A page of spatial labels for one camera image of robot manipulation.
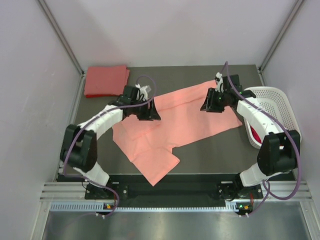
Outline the salmon pink t shirt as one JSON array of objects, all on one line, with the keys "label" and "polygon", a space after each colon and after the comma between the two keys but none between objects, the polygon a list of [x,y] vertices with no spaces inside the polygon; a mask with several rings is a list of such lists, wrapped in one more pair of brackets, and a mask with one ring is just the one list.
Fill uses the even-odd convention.
[{"label": "salmon pink t shirt", "polygon": [[230,107],[222,113],[200,110],[208,89],[215,86],[210,80],[157,96],[160,120],[131,115],[113,126],[113,141],[152,186],[179,164],[173,148],[242,126]]}]

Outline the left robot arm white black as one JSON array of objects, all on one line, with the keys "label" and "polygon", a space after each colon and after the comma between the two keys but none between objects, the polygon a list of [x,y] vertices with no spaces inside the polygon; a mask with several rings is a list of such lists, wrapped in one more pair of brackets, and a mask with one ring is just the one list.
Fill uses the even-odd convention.
[{"label": "left robot arm white black", "polygon": [[64,167],[71,167],[75,174],[63,171],[64,177],[81,178],[96,187],[102,198],[109,198],[114,191],[110,176],[98,163],[98,139],[114,125],[134,115],[139,121],[159,121],[154,98],[149,96],[150,86],[126,85],[123,93],[93,117],[80,124],[70,124],[65,129],[60,160]]}]

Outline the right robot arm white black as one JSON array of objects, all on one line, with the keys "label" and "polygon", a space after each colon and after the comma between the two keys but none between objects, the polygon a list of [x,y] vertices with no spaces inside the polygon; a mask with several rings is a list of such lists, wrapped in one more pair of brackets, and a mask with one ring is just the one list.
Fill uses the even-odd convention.
[{"label": "right robot arm white black", "polygon": [[201,111],[223,113],[226,107],[241,115],[246,127],[252,128],[261,140],[256,163],[234,177],[233,192],[245,198],[252,187],[270,177],[298,168],[300,156],[300,133],[285,128],[275,117],[263,109],[252,90],[243,89],[239,76],[215,76],[215,87],[210,87]]}]

